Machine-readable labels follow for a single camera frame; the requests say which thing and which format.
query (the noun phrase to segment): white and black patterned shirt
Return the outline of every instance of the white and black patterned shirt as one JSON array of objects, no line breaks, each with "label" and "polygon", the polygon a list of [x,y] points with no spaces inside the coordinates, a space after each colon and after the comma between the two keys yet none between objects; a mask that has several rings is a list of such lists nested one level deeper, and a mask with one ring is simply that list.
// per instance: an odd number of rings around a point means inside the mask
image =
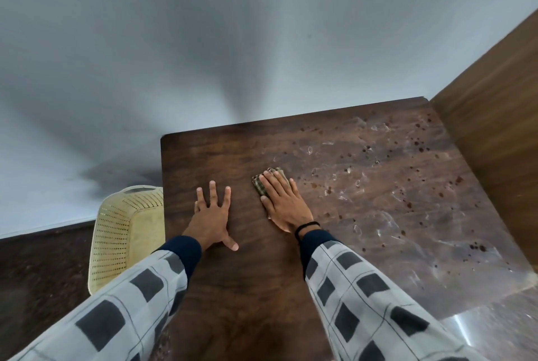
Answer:
[{"label": "white and black patterned shirt", "polygon": [[[336,360],[485,360],[328,232],[308,232],[300,253]],[[177,312],[201,255],[191,237],[169,240],[11,360],[147,360]]]}]

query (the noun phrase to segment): skin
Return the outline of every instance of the skin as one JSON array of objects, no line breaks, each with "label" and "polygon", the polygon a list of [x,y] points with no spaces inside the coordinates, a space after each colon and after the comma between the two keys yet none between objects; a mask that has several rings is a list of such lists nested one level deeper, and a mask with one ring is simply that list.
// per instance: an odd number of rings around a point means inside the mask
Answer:
[{"label": "skin", "polygon": [[[290,179],[288,184],[278,172],[265,171],[260,175],[260,181],[269,195],[269,198],[261,196],[261,203],[280,229],[294,233],[299,226],[314,220],[293,179]],[[233,251],[239,249],[239,245],[228,235],[226,229],[231,193],[231,188],[226,187],[224,200],[219,207],[215,181],[209,182],[209,205],[205,201],[202,188],[197,188],[198,200],[194,203],[194,216],[183,235],[195,238],[200,243],[202,251],[218,242],[224,243]],[[318,225],[306,226],[299,232],[299,238],[302,239],[306,233],[315,229],[320,228]]]}]

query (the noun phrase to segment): basket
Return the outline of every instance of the basket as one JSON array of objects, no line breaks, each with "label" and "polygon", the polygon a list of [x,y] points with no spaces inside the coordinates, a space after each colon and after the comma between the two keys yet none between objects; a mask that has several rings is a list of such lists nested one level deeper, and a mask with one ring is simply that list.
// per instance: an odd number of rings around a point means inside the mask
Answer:
[{"label": "basket", "polygon": [[91,240],[88,290],[94,294],[165,242],[163,189],[127,187],[99,207]]}]

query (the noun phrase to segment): gray wall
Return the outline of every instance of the gray wall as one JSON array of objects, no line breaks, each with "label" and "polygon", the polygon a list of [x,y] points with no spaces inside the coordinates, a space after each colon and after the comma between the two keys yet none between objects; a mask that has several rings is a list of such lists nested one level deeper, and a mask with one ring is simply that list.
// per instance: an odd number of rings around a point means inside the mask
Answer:
[{"label": "gray wall", "polygon": [[160,182],[170,132],[432,97],[538,0],[0,0],[0,234]]}]

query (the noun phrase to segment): baseboard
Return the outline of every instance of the baseboard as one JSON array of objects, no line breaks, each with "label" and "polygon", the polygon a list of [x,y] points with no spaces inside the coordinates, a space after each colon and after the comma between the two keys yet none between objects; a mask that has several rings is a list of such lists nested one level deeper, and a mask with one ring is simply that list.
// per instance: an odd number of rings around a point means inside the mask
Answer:
[{"label": "baseboard", "polygon": [[48,231],[55,228],[64,228],[65,226],[77,225],[81,223],[95,221],[95,219],[96,217],[79,218],[79,219],[74,219],[73,221],[60,222],[59,224],[50,224],[50,225],[45,225],[45,226],[39,226],[37,228],[30,228],[30,229],[24,229],[21,231],[8,232],[8,233],[4,233],[0,235],[0,239],[11,238],[14,236],[19,236],[19,235],[26,235],[28,233]]}]

